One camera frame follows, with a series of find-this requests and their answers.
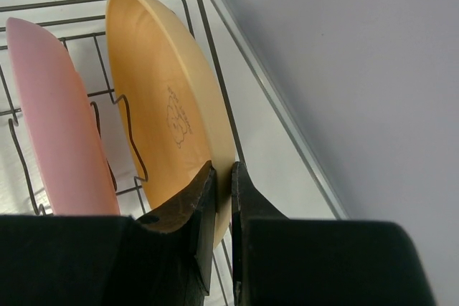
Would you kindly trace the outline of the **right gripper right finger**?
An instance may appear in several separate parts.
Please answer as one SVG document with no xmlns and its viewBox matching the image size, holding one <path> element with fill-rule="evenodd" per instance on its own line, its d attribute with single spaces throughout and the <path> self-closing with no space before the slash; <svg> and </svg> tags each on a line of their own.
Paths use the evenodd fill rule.
<svg viewBox="0 0 459 306">
<path fill-rule="evenodd" d="M 407 232 L 387 221 L 289 219 L 232 168 L 236 305 L 432 305 Z"/>
</svg>

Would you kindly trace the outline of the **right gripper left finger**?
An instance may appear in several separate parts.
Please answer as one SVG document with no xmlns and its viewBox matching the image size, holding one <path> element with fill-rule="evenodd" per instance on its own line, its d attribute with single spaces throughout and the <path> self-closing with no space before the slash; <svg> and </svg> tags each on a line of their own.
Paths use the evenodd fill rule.
<svg viewBox="0 0 459 306">
<path fill-rule="evenodd" d="M 202 305 L 210 292 L 217 176 L 138 219 L 1 217 L 3 305 Z"/>
</svg>

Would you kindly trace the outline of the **yellow plate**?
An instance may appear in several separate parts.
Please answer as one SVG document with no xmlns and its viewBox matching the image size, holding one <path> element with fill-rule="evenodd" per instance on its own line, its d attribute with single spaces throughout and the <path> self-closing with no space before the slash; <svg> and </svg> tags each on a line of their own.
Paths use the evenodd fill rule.
<svg viewBox="0 0 459 306">
<path fill-rule="evenodd" d="M 131 154 L 152 209 L 206 162 L 217 173 L 214 242 L 230 223 L 235 142 L 219 83 L 180 18 L 159 0 L 108 0 L 110 72 Z"/>
</svg>

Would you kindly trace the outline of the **pink plate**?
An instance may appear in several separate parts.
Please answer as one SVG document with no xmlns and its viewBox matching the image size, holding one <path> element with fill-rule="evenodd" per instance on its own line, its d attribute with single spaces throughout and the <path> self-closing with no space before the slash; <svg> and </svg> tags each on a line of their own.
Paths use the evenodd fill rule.
<svg viewBox="0 0 459 306">
<path fill-rule="evenodd" d="M 93 109 L 65 46 L 10 17 L 6 42 L 29 138 L 55 215 L 120 213 Z"/>
</svg>

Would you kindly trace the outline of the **dark wire dish rack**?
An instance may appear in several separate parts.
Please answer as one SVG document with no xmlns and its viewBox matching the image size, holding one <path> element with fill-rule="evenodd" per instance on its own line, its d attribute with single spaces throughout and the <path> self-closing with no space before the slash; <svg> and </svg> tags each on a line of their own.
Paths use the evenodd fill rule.
<svg viewBox="0 0 459 306">
<path fill-rule="evenodd" d="M 169 8 L 168 4 L 165 3 L 164 0 L 159 0 L 159 1 L 163 5 L 165 5 L 166 7 Z M 201 23 L 202 23 L 202 28 L 201 29 L 197 29 L 197 28 L 194 27 L 189 9 L 185 9 L 184 10 L 184 17 L 180 18 L 180 20 L 185 25 L 185 27 L 190 31 L 191 35 L 195 38 L 195 40 L 196 40 L 197 44 L 200 46 L 200 48 L 202 48 L 203 45 L 207 45 L 208 48 L 209 48 L 209 51 L 211 53 L 215 53 L 216 49 L 215 49 L 214 41 L 213 41 L 213 38 L 212 38 L 212 32 L 210 30 L 207 14 L 205 12 L 205 7 L 204 7 L 203 0 L 196 0 L 196 2 L 197 2 L 197 9 L 199 11 L 200 20 L 201 20 Z M 47 30 L 47 25 L 45 23 L 41 23 L 41 24 L 38 24 L 38 25 Z M 1 31 L 6 35 L 6 25 L 4 25 L 1 28 Z M 59 40 L 65 46 L 65 49 L 67 49 L 66 41 L 64 39 L 59 39 Z M 7 50 L 7 42 L 3 46 L 3 50 L 8 52 L 8 50 Z M 222 92 L 222 97 L 223 97 L 224 104 L 225 104 L 225 107 L 226 107 L 226 110 L 227 110 L 229 103 L 228 103 L 226 91 L 225 91 L 225 88 L 224 88 L 224 81 L 222 79 L 222 73 L 221 73 L 221 69 L 220 69 L 220 66 L 219 66 L 219 60 L 217 58 L 213 58 L 211 61 L 208 61 L 208 63 L 210 65 L 210 67 L 212 68 L 212 71 L 213 71 L 215 77 L 217 78 L 217 81 L 219 83 L 219 88 L 220 88 L 220 90 Z M 120 105 L 123 102 L 126 101 L 126 98 L 124 96 L 116 95 L 111 75 L 107 76 L 106 80 L 108 82 L 108 88 L 107 88 L 106 92 L 110 96 L 113 104 L 116 105 L 116 107 L 118 109 L 118 112 L 120 113 Z M 100 129 L 99 129 L 100 114 L 98 112 L 98 107 L 95 104 L 95 102 L 93 102 L 90 99 L 89 94 L 87 94 L 87 97 L 88 97 L 88 100 L 90 101 L 90 105 L 91 105 L 91 107 L 93 109 L 93 112 L 94 112 L 94 115 L 95 115 L 96 124 L 97 124 L 97 127 L 98 127 L 98 132 L 100 134 Z M 24 122 L 24 116 L 23 116 L 23 112 L 22 112 L 22 109 L 21 109 L 21 105 L 19 107 L 13 107 L 9 111 L 9 130 L 10 130 L 11 137 L 15 137 L 16 136 L 16 129 L 17 128 L 23 128 L 28 132 L 26 124 Z M 130 142 L 130 146 L 132 146 L 133 145 L 133 141 L 131 139 L 129 139 L 129 142 Z M 110 170 L 110 174 L 111 174 L 113 185 L 114 185 L 114 188 L 115 188 L 115 195 L 117 196 L 117 193 L 118 193 L 117 192 L 117 185 L 116 185 L 116 181 L 115 181 L 115 178 L 114 178 L 111 170 Z M 138 172 L 135 175 L 134 182 L 135 182 L 135 188 L 134 189 L 135 189 L 136 193 L 138 194 L 138 197 L 140 199 L 147 199 L 147 197 L 146 197 L 146 195 L 145 195 L 145 193 L 143 191 L 142 179 L 141 179 L 140 175 L 138 174 Z M 33 204 L 33 209 L 34 209 L 34 212 L 31 215 L 26 215 L 26 214 L 7 214 L 7 215 L 20 215 L 20 216 L 70 216 L 70 215 L 55 215 L 53 213 L 50 205 L 49 205 L 49 207 L 44 207 L 41 204 L 35 203 L 35 204 Z M 215 211 L 216 211 L 216 194 L 215 194 Z M 217 246 L 217 245 L 221 246 L 223 244 L 224 244 L 224 237 L 222 238 L 222 240 L 219 243 L 213 242 L 213 247 Z M 212 273 L 213 272 L 216 272 L 217 274 L 221 274 L 222 270 L 218 267 L 217 260 L 215 258 L 214 252 L 212 250 Z"/>
</svg>

